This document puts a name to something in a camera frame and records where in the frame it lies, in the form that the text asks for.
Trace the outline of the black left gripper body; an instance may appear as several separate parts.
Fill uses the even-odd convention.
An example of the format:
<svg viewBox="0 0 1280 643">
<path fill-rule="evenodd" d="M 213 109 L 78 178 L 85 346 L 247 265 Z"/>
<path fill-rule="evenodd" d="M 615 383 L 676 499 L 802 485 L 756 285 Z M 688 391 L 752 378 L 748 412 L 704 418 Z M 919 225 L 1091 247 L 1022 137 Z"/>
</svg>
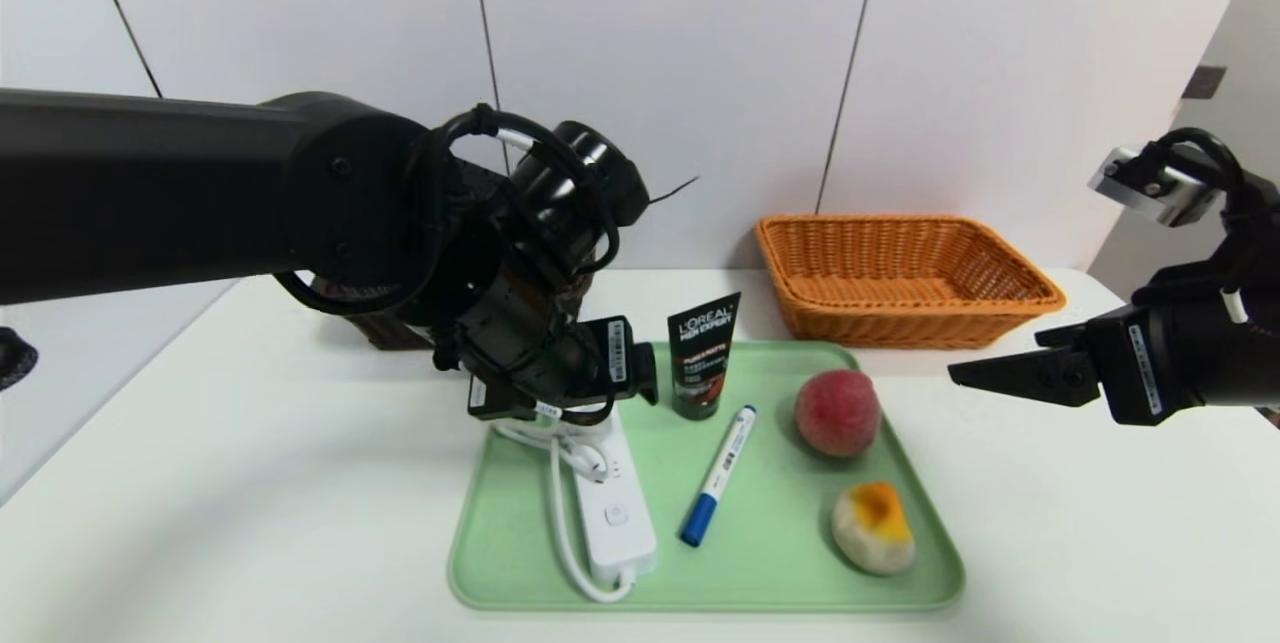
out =
<svg viewBox="0 0 1280 643">
<path fill-rule="evenodd" d="M 550 319 L 550 401 L 609 402 L 634 395 L 634 337 L 623 316 Z"/>
</svg>

